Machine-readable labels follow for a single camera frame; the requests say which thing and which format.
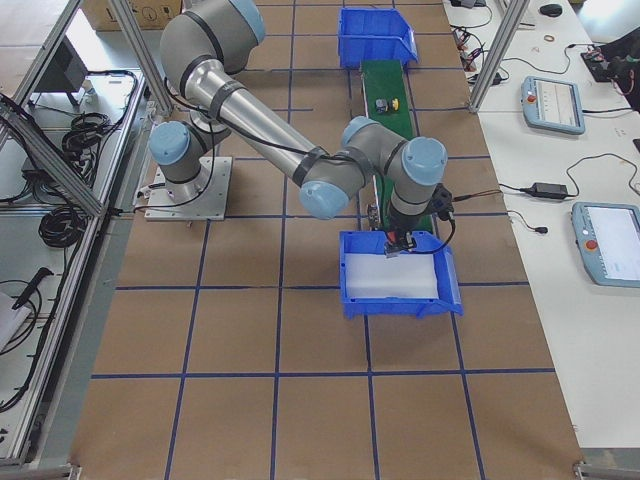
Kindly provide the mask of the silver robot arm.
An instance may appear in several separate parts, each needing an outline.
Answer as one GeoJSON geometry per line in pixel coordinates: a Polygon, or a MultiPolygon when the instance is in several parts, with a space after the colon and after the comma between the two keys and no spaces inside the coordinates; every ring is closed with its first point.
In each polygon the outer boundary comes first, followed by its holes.
{"type": "Polygon", "coordinates": [[[264,39],[252,1],[204,1],[164,28],[160,58],[168,82],[196,113],[230,129],[289,177],[312,216],[341,213],[373,175],[390,179],[386,254],[416,248],[420,219],[452,222],[451,195],[441,180],[448,160],[436,139],[403,138],[364,116],[346,126],[335,154],[315,145],[235,79],[264,39]]]}

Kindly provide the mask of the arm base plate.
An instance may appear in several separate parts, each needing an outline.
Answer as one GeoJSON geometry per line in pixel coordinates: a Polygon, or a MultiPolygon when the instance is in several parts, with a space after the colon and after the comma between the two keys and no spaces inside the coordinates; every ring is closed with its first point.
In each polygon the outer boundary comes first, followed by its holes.
{"type": "Polygon", "coordinates": [[[144,213],[148,221],[224,219],[233,159],[204,156],[199,161],[199,175],[185,184],[167,181],[161,168],[156,169],[154,182],[161,186],[149,192],[144,213]]]}

